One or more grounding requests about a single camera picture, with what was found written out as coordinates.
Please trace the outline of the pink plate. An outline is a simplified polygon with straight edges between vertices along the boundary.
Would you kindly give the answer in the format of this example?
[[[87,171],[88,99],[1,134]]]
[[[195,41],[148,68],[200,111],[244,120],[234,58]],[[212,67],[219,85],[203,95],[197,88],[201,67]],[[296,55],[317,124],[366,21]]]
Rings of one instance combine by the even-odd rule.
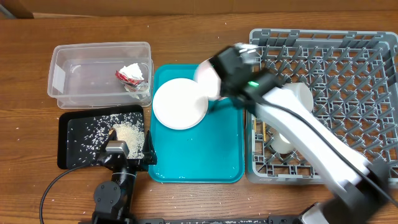
[[[175,78],[161,85],[153,98],[152,110],[164,126],[184,130],[196,126],[206,115],[208,98],[199,84]]]

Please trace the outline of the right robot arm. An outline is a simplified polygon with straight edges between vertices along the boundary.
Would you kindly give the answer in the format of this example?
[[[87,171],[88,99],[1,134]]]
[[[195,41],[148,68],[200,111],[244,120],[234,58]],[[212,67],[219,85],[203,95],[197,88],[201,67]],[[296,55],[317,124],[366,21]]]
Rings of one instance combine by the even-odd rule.
[[[281,133],[315,168],[334,197],[314,203],[294,223],[366,223],[387,202],[389,166],[369,162],[339,140],[269,68],[253,69],[257,46],[238,43],[210,57],[197,75],[214,77],[217,97],[227,97]]]

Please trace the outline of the rice food scraps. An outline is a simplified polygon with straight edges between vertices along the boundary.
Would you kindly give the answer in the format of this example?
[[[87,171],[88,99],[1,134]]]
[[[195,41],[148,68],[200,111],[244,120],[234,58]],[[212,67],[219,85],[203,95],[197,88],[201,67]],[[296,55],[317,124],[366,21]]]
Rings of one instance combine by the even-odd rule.
[[[72,119],[68,122],[68,165],[75,167],[95,160],[102,143],[108,138],[110,129],[116,130],[118,141],[127,143],[129,159],[144,157],[144,115],[139,112],[118,113]]]

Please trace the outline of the wooden chopstick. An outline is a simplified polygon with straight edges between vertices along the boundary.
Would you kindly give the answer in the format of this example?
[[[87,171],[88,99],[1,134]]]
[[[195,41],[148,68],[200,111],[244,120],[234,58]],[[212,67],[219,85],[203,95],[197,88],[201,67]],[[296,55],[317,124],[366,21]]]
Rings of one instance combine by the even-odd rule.
[[[264,142],[266,142],[267,141],[267,125],[266,125],[266,123],[265,122],[262,122],[262,138],[263,138],[263,141]]]
[[[253,132],[254,132],[254,134],[256,134],[256,131],[257,131],[257,119],[256,119],[256,117],[254,117],[253,118]]]

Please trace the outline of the white napkin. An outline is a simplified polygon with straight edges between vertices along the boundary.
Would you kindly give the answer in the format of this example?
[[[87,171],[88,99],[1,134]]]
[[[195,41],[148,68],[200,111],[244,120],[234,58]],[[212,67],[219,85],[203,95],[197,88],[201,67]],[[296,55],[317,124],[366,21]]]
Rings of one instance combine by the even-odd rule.
[[[141,69],[139,68],[137,63],[131,64],[127,67],[124,66],[122,69],[120,69],[119,72],[125,75],[129,79],[134,79],[134,80],[144,79]]]

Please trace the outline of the pink bowl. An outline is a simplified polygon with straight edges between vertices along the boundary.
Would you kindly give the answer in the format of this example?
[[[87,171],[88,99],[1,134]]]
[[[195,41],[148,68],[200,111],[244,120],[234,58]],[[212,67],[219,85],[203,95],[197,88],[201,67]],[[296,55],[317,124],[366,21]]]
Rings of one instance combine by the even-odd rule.
[[[221,96],[221,78],[216,73],[209,60],[205,60],[197,66],[194,81],[198,86],[198,93],[209,101],[223,100]]]

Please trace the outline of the white paper cup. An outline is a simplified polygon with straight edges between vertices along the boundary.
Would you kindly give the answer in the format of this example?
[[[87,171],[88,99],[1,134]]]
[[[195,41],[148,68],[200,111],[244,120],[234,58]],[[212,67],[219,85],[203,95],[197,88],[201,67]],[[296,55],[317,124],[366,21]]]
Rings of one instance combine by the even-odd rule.
[[[281,133],[275,133],[273,137],[274,140],[271,143],[271,147],[275,152],[288,154],[294,150],[293,145]]]

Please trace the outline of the grey bowl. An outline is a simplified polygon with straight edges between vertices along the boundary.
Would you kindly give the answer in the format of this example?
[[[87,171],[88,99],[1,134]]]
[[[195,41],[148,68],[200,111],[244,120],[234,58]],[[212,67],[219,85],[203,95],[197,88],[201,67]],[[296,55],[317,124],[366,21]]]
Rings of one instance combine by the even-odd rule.
[[[298,83],[286,83],[285,88],[293,91],[295,97],[301,102],[305,109],[309,112],[313,110],[313,96],[309,87],[302,82]]]

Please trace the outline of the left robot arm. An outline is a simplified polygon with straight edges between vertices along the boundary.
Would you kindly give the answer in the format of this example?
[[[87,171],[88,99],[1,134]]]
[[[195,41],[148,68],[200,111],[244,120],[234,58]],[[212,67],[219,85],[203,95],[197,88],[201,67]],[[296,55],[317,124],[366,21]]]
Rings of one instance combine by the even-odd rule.
[[[100,183],[95,189],[92,224],[139,222],[130,211],[136,173],[147,172],[150,165],[157,163],[149,131],[145,135],[142,152],[144,155],[142,159],[129,159],[127,143],[117,140],[116,130],[110,132],[108,139],[100,148],[97,162],[111,170],[112,177],[111,180]]]

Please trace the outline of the red snack wrapper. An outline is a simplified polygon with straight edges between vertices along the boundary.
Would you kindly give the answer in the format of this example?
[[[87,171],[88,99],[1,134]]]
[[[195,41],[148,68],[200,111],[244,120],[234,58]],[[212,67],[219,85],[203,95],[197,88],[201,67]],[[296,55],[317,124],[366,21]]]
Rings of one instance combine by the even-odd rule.
[[[149,84],[145,81],[145,79],[129,79],[119,71],[116,71],[115,76],[124,85],[124,88],[128,92],[147,91],[149,89]]]

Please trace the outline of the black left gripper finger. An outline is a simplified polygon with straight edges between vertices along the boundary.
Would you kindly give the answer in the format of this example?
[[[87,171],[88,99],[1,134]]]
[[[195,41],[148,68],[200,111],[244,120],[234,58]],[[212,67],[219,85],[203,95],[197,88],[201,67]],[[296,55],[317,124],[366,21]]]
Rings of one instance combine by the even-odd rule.
[[[117,132],[115,129],[110,129],[108,133],[108,138],[105,140],[104,143],[102,143],[101,147],[99,148],[99,153],[105,153],[106,152],[106,146],[110,141],[116,141],[117,140]]]
[[[157,164],[157,156],[155,153],[154,145],[152,142],[151,132],[148,131],[145,136],[144,145],[142,148],[142,153],[144,155],[143,160],[148,165]]]

